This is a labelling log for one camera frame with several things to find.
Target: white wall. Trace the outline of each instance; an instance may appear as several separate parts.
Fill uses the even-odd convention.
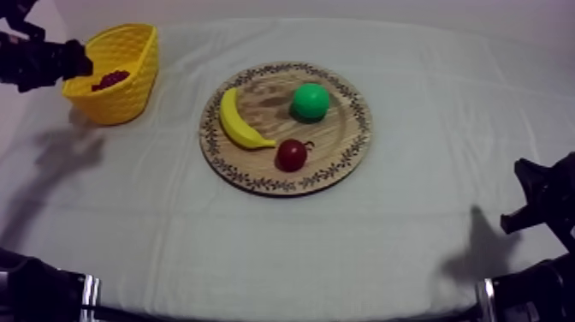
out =
[[[573,0],[55,0],[69,31],[221,18],[346,17],[449,28],[575,53]]]
[[[46,29],[48,40],[60,42],[67,38],[64,22],[52,0],[39,1],[27,20]],[[0,21],[0,31],[18,34],[8,27],[5,20]],[[15,129],[20,124],[33,95],[34,92],[18,93],[14,85],[0,84],[0,98],[2,98],[0,101],[0,115],[2,115],[0,117],[0,154],[6,151],[12,141]]]

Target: yellow banana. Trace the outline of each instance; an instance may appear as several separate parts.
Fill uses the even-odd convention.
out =
[[[220,121],[228,136],[238,145],[248,149],[276,146],[275,140],[264,139],[240,117],[235,103],[237,93],[236,87],[228,89],[220,103]]]

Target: apple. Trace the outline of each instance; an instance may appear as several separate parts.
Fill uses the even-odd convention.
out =
[[[277,148],[276,160],[281,170],[297,171],[307,160],[307,148],[298,140],[284,140]]]

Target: decorative leaf border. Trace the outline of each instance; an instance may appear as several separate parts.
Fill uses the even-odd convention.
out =
[[[313,175],[304,177],[298,181],[278,181],[265,177],[254,178],[249,174],[243,173],[238,167],[228,164],[226,160],[220,157],[220,146],[217,141],[216,124],[219,122],[219,108],[223,94],[232,87],[245,85],[256,76],[264,76],[286,72],[288,70],[304,71],[309,75],[314,75],[327,80],[337,91],[347,98],[351,104],[349,108],[353,110],[353,118],[358,124],[358,135],[353,138],[351,145],[342,153],[339,162],[331,163],[326,169],[316,171]],[[354,88],[341,83],[341,79],[333,76],[326,69],[319,68],[309,63],[268,63],[247,69],[234,77],[232,81],[226,83],[223,90],[220,89],[210,99],[206,106],[205,117],[203,118],[201,128],[203,130],[203,139],[206,148],[202,146],[204,153],[212,157],[212,167],[221,175],[225,176],[232,183],[238,184],[243,188],[262,193],[273,193],[282,191],[290,193],[297,191],[297,187],[307,190],[313,188],[321,181],[333,179],[335,174],[343,171],[345,168],[353,165],[353,160],[366,149],[370,140],[370,119],[369,111],[366,110],[365,103],[359,98],[359,94]]]

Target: toy fruit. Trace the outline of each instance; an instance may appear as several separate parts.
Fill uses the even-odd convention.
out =
[[[126,70],[117,70],[114,73],[107,74],[102,77],[102,80],[97,85],[92,85],[92,92],[101,91],[107,87],[113,86],[116,83],[124,81],[130,75]]]
[[[307,149],[298,140],[285,140],[277,148],[276,161],[281,170],[293,172],[301,169],[307,160]]]
[[[229,138],[248,149],[276,146],[275,140],[264,139],[258,131],[241,119],[235,104],[237,92],[238,89],[235,87],[228,89],[223,94],[220,107],[220,121]]]
[[[323,119],[329,109],[329,93],[319,84],[307,83],[300,86],[293,97],[292,114],[304,122]]]

